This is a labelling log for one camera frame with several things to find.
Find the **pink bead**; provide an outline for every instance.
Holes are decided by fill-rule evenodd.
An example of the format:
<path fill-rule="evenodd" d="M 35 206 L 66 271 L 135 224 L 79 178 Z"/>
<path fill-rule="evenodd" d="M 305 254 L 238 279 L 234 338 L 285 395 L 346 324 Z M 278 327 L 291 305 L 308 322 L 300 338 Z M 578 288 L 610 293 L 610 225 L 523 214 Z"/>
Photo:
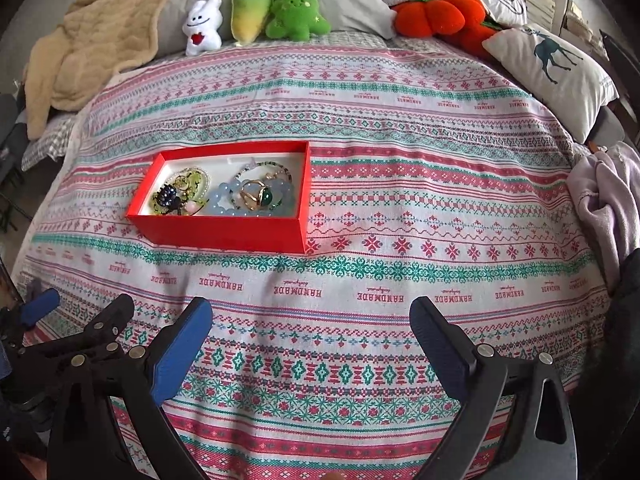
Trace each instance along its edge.
<path fill-rule="evenodd" d="M 198 206 L 198 204 L 196 202 L 194 202 L 193 200 L 189 200 L 185 205 L 184 205 L 184 210 L 189 213 L 190 215 L 194 214 L 195 212 L 198 211 L 200 206 Z"/>

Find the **lavender fabric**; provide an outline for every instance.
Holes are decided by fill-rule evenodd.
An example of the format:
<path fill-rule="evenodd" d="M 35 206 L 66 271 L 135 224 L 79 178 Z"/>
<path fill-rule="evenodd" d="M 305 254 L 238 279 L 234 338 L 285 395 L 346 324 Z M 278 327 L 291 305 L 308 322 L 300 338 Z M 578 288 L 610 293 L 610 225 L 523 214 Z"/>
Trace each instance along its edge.
<path fill-rule="evenodd" d="M 620 265 L 640 247 L 640 157 L 618 142 L 608 152 L 583 157 L 567 178 L 578 217 L 597 242 L 609 291 Z"/>

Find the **silver bolt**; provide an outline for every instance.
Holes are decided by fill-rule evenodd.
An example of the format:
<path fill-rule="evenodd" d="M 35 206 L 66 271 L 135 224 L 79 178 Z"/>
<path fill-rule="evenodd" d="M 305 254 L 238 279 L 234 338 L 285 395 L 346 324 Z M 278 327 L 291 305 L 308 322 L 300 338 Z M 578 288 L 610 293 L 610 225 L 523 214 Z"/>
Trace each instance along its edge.
<path fill-rule="evenodd" d="M 545 365 L 551 365 L 554 363 L 554 359 L 551 357 L 551 354 L 546 352 L 540 352 L 538 354 L 538 359 L 540 359 L 540 362 L 543 362 Z"/>
<path fill-rule="evenodd" d="M 84 356 L 82 354 L 74 355 L 71 358 L 72 366 L 82 366 L 84 364 Z"/>
<path fill-rule="evenodd" d="M 145 347 L 140 345 L 134 346 L 131 350 L 129 350 L 129 357 L 131 357 L 132 359 L 140 359 L 145 354 L 145 352 Z"/>
<path fill-rule="evenodd" d="M 478 353 L 483 357 L 493 357 L 495 353 L 494 347 L 482 343 L 481 345 L 478 345 Z"/>

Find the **green radish plush toy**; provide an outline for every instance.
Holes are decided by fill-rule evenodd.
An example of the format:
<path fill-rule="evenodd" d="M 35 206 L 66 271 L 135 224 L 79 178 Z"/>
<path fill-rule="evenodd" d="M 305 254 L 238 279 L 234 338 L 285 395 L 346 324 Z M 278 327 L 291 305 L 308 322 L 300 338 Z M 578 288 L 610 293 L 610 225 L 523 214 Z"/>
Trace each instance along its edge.
<path fill-rule="evenodd" d="M 274 18 L 265 34 L 272 40 L 309 41 L 310 34 L 331 31 L 329 22 L 320 15 L 318 0 L 275 0 L 271 12 Z"/>
<path fill-rule="evenodd" d="M 273 0 L 232 0 L 231 34 L 236 45 L 253 43 L 267 22 Z"/>

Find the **plush toy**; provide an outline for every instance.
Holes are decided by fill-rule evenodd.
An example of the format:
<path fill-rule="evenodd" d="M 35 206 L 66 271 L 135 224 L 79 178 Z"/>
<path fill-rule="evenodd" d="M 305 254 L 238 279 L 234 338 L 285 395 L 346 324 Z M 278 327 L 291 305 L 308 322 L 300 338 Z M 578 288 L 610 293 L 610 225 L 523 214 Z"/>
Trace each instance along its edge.
<path fill-rule="evenodd" d="M 187 40 L 187 56 L 196 56 L 207 50 L 217 50 L 222 46 L 218 29 L 222 25 L 220 5 L 222 0 L 198 0 L 193 4 L 182 31 Z"/>
<path fill-rule="evenodd" d="M 274 18 L 265 33 L 272 40 L 309 41 L 310 34 L 331 31 L 329 22 L 320 15 L 318 0 L 275 0 L 271 12 Z"/>
<path fill-rule="evenodd" d="M 482 47 L 501 27 L 488 20 L 480 0 L 415 0 L 392 7 L 396 31 L 410 38 L 438 34 L 481 59 L 493 57 Z"/>
<path fill-rule="evenodd" d="M 231 34 L 236 45 L 251 44 L 262 32 L 273 0 L 231 0 Z"/>

